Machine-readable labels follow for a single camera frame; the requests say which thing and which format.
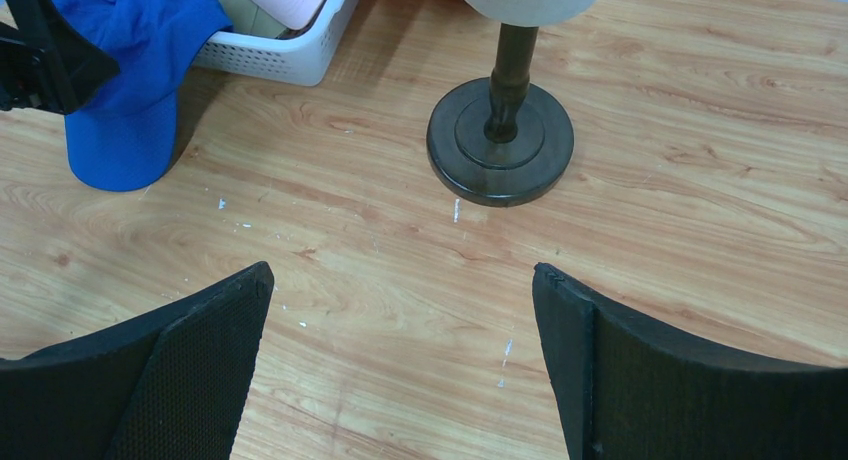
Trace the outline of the white plastic basket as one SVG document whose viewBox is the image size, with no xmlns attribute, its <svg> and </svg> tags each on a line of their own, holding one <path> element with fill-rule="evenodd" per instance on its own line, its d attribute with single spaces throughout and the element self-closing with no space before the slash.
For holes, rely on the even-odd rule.
<svg viewBox="0 0 848 460">
<path fill-rule="evenodd" d="M 324 78 L 360 0 L 326 0 L 311 26 L 286 39 L 221 31 L 211 36 L 193 65 L 292 85 L 312 87 Z"/>
</svg>

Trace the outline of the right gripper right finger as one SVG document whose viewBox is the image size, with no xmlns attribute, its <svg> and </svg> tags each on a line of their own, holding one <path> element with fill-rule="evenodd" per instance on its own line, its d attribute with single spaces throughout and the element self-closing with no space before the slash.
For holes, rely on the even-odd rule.
<svg viewBox="0 0 848 460">
<path fill-rule="evenodd" d="M 556 267 L 532 300 L 572 459 L 843 459 L 847 371 L 726 346 Z"/>
</svg>

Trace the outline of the blue baseball cap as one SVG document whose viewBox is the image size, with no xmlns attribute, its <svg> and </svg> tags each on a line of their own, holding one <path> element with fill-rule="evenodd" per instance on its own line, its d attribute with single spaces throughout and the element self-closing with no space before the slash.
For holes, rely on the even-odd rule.
<svg viewBox="0 0 848 460">
<path fill-rule="evenodd" d="M 232 22 L 218 0 L 52 0 L 119 74 L 65 118 L 68 162 L 82 183 L 126 192 L 169 168 L 177 91 L 206 41 Z"/>
</svg>

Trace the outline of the dark wooden mannequin stand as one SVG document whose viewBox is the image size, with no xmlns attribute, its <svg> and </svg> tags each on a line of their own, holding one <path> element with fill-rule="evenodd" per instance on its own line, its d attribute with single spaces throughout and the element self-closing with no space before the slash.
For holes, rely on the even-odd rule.
<svg viewBox="0 0 848 460">
<path fill-rule="evenodd" d="M 430 165 L 462 199 L 498 208 L 526 204 L 550 191 L 572 159 L 568 113 L 530 80 L 538 32 L 502 24 L 491 74 L 456 86 L 431 112 Z"/>
</svg>

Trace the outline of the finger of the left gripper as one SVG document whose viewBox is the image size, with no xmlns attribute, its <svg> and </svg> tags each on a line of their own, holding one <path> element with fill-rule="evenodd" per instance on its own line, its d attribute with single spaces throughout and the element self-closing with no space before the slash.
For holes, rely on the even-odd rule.
<svg viewBox="0 0 848 460">
<path fill-rule="evenodd" d="M 1 109 L 69 115 L 120 73 L 118 62 L 74 30 L 51 0 L 6 0 L 1 24 Z"/>
</svg>

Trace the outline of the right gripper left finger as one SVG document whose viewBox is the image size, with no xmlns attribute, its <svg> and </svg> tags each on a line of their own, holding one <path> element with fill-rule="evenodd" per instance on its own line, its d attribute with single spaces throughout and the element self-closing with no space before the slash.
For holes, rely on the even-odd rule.
<svg viewBox="0 0 848 460">
<path fill-rule="evenodd" d="M 5 459 L 226 459 L 274 276 L 260 261 L 183 299 L 1 363 Z"/>
</svg>

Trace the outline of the khaki baseball cap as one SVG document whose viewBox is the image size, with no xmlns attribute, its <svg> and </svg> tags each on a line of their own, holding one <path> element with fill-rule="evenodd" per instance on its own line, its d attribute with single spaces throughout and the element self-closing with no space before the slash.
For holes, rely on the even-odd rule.
<svg viewBox="0 0 848 460">
<path fill-rule="evenodd" d="M 218 0 L 232 23 L 234 33 L 263 38 L 283 39 L 297 35 L 272 18 L 252 0 Z"/>
</svg>

